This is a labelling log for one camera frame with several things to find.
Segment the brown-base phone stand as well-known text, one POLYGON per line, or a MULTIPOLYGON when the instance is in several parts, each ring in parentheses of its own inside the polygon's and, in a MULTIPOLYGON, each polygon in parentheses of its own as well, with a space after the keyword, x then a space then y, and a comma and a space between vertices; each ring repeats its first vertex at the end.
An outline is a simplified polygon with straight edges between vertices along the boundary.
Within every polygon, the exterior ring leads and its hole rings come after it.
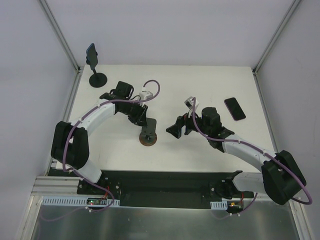
POLYGON ((146 118, 147 126, 141 128, 141 133, 139 135, 139 141, 142 145, 146 147, 153 146, 157 142, 157 120, 154 118, 146 118))

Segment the black round-base phone stand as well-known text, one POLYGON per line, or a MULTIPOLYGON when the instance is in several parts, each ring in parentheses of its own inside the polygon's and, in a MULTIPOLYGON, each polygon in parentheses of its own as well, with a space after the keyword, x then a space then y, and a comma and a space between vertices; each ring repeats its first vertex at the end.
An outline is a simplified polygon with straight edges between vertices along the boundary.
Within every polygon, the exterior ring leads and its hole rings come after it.
POLYGON ((93 74, 89 78, 89 84, 93 88, 103 87, 108 81, 107 76, 104 73, 97 72, 96 69, 91 66, 90 66, 90 69, 92 70, 93 74))

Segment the blue smartphone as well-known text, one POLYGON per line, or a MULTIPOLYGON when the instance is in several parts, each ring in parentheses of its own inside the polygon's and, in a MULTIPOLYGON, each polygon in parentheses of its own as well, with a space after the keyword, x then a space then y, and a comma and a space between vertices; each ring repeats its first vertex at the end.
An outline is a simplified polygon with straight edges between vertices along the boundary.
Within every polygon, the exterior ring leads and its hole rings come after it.
POLYGON ((91 43, 86 50, 86 64, 91 68, 95 68, 98 64, 98 53, 94 43, 91 43))

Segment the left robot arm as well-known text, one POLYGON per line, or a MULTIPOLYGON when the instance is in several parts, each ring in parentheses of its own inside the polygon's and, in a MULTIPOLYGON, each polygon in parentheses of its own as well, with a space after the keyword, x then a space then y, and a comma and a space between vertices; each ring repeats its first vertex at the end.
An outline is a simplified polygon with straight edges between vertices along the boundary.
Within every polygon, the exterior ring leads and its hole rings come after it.
POLYGON ((103 173, 90 160, 89 136, 107 119, 117 113, 124 114, 128 120, 139 127, 146 127, 148 106, 143 103, 153 94, 142 89, 142 100, 130 100, 133 86, 119 81, 116 88, 99 97, 96 105, 87 113, 72 122, 60 121, 54 131, 51 157, 75 170, 81 177, 89 180, 88 188, 99 195, 105 191, 103 173))

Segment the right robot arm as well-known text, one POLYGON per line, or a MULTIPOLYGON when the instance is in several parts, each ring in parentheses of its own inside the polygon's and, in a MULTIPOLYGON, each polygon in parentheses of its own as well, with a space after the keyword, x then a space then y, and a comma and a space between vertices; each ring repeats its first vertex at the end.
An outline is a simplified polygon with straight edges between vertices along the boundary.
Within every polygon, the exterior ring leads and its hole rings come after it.
POLYGON ((242 192, 266 194, 279 205, 294 200, 299 191, 306 191, 306 180, 291 153, 274 152, 246 142, 224 127, 216 108, 206 107, 201 116, 193 110, 178 116, 166 132, 179 139, 192 131, 203 135, 210 146, 222 153, 235 156, 258 171, 237 170, 222 181, 215 190, 223 198, 234 198, 242 192))

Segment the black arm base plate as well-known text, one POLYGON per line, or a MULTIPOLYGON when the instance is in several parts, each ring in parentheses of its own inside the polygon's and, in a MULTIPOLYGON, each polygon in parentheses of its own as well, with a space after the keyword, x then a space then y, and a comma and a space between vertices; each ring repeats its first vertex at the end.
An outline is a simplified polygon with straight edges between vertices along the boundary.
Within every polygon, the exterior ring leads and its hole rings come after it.
POLYGON ((121 207, 209 209, 223 199, 252 199, 265 194, 260 173, 160 172, 104 170, 104 180, 95 186, 79 180, 76 193, 108 200, 121 207))

